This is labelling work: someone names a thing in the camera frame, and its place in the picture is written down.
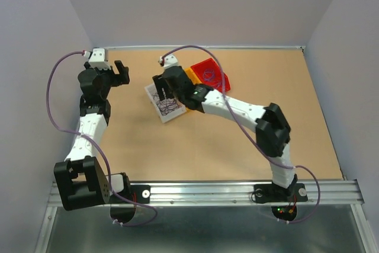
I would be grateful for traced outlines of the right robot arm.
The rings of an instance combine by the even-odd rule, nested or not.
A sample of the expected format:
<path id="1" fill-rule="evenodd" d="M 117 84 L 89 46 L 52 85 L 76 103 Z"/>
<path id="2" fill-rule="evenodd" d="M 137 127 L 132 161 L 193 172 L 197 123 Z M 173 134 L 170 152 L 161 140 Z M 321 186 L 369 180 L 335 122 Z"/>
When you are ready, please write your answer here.
<path id="1" fill-rule="evenodd" d="M 285 200 L 294 193 L 295 167 L 290 161 L 291 127 L 277 104 L 264 107 L 222 94 L 206 84 L 195 84 L 181 66 L 167 68 L 153 77 L 160 100 L 177 99 L 190 110 L 237 123 L 258 151 L 269 161 L 273 195 Z"/>

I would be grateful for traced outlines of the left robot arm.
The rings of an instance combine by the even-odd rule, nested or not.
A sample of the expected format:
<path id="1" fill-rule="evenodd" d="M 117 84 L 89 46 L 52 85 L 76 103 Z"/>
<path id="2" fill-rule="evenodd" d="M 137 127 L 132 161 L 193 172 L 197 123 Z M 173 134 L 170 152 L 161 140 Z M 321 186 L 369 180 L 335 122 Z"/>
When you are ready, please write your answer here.
<path id="1" fill-rule="evenodd" d="M 119 202 L 131 197 L 130 185 L 120 181 L 111 188 L 97 155 L 99 143 L 110 120 L 111 106 L 107 99 L 110 89 L 130 83 L 129 68 L 122 61 L 114 62 L 113 69 L 100 70 L 85 63 L 78 75 L 82 91 L 79 101 L 79 129 L 73 146 L 63 162 L 54 166 L 63 207 L 67 211 L 107 204 L 111 195 Z"/>

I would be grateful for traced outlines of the white plastic bin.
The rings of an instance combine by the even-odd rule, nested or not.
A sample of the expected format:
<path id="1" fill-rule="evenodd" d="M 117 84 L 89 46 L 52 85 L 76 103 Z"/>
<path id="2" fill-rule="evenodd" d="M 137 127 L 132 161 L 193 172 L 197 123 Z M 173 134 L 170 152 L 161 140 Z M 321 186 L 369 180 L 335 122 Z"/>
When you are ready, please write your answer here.
<path id="1" fill-rule="evenodd" d="M 150 84 L 144 89 L 162 123 L 167 123 L 168 121 L 171 121 L 187 112 L 186 107 L 176 98 L 159 101 L 154 84 Z"/>

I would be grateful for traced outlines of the yellow plastic bin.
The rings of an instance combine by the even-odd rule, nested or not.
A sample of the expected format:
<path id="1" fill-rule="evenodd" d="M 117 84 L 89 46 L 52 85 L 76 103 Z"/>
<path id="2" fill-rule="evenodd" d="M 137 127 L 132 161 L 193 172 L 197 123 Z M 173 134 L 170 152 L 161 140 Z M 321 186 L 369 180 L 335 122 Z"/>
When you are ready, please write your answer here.
<path id="1" fill-rule="evenodd" d="M 195 72 L 191 68 L 186 68 L 185 73 L 191 80 L 193 84 L 201 84 L 201 80 L 198 78 L 198 76 L 195 74 Z"/>

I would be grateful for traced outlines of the red plastic bin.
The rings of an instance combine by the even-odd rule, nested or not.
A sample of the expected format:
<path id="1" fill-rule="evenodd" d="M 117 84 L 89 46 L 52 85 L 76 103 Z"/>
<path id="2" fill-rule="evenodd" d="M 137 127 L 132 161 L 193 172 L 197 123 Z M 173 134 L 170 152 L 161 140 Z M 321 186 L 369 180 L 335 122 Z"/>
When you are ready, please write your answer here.
<path id="1" fill-rule="evenodd" d="M 214 59 L 208 58 L 190 66 L 190 68 L 198 76 L 202 84 L 206 84 L 219 92 L 222 92 L 223 89 L 225 92 L 230 91 L 231 87 L 229 79 L 225 73 L 224 79 L 222 79 L 220 67 Z"/>

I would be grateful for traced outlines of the aluminium front rail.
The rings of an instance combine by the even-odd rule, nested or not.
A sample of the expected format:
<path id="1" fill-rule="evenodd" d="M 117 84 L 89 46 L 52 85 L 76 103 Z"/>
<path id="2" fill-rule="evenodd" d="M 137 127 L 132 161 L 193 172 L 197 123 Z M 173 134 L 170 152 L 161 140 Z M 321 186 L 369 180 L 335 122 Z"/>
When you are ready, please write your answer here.
<path id="1" fill-rule="evenodd" d="M 150 187 L 154 207 L 254 206 L 251 193 L 265 181 L 133 182 Z M 321 180 L 320 205 L 364 204 L 356 181 Z"/>

